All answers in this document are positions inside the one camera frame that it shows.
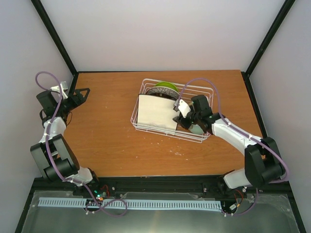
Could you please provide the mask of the patterned round plate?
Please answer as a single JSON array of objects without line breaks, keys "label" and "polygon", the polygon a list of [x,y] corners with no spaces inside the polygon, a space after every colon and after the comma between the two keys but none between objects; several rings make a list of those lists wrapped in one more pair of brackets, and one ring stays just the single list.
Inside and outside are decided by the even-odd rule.
[{"label": "patterned round plate", "polygon": [[166,98],[170,100],[177,100],[179,98],[179,93],[168,87],[152,87],[146,93],[146,95]]}]

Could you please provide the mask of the white square plate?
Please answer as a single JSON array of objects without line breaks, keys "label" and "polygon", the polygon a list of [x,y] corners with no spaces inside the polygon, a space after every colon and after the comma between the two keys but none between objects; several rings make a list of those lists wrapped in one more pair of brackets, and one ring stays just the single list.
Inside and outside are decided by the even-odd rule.
[{"label": "white square plate", "polygon": [[174,100],[163,97],[139,95],[137,124],[175,131],[177,123],[173,118],[178,117],[179,112],[174,110],[174,103]]}]

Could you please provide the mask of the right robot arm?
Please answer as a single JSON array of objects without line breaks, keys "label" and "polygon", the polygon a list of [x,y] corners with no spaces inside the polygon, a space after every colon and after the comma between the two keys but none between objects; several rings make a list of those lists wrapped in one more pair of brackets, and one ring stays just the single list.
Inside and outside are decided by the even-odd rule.
[{"label": "right robot arm", "polygon": [[260,188],[268,183],[280,182],[286,175],[274,139],[254,136],[231,123],[221,113],[213,113],[207,98],[198,95],[191,98],[191,104],[177,99],[174,109],[179,116],[173,120],[183,129],[195,134],[209,133],[219,137],[236,148],[244,156],[244,167],[223,176],[229,189],[241,186]]}]

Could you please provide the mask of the mint green bowl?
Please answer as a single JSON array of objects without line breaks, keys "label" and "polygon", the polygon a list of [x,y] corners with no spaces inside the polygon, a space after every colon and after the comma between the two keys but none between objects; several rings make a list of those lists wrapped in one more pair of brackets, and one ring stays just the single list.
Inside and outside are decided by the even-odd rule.
[{"label": "mint green bowl", "polygon": [[189,127],[189,131],[193,134],[197,134],[197,135],[201,135],[204,134],[204,131],[201,129],[201,127],[199,125],[191,125]]}]

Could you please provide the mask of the white wire dish rack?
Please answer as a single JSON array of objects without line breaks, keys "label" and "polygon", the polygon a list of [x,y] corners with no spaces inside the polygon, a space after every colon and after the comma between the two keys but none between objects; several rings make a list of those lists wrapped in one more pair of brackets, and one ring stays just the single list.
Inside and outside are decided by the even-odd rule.
[{"label": "white wire dish rack", "polygon": [[[145,94],[150,88],[155,87],[155,85],[161,82],[160,80],[154,79],[144,79],[142,81],[139,94]],[[191,105],[191,98],[197,95],[204,95],[210,106],[213,106],[213,94],[214,90],[210,87],[202,87],[202,86],[194,86],[188,85],[184,87],[183,84],[180,83],[173,83],[177,89],[178,93],[181,96],[181,99],[185,101],[187,104]],[[201,135],[193,134],[189,130],[183,129],[180,125],[177,125],[175,131],[165,130],[165,129],[158,129],[155,127],[146,127],[146,126],[139,126],[137,124],[137,116],[138,116],[138,100],[136,101],[132,116],[131,116],[131,123],[138,131],[144,131],[149,133],[155,133],[159,135],[169,136],[173,138],[183,139],[187,141],[202,143],[206,140],[210,133],[204,133]]]}]

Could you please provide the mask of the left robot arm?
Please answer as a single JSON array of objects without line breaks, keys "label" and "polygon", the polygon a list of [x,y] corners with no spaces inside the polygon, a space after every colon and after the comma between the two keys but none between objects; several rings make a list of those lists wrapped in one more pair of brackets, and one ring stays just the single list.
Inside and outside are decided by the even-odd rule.
[{"label": "left robot arm", "polygon": [[101,190],[98,177],[90,168],[79,165],[63,136],[69,113],[85,103],[90,89],[76,89],[66,99],[62,99],[61,103],[55,100],[53,92],[53,90],[46,90],[36,96],[42,106],[39,115],[44,133],[40,141],[31,146],[31,155],[47,181],[60,181],[58,175],[61,174],[66,181],[77,186],[84,184],[84,190],[90,195],[97,195]]}]

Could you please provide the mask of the green plate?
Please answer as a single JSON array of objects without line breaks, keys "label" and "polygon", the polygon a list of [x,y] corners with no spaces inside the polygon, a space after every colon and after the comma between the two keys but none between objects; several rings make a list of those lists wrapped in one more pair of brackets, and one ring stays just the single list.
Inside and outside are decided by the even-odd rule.
[{"label": "green plate", "polygon": [[178,92],[177,87],[173,83],[170,83],[170,82],[158,82],[155,85],[155,87],[166,87],[166,88],[170,88],[170,89]]}]

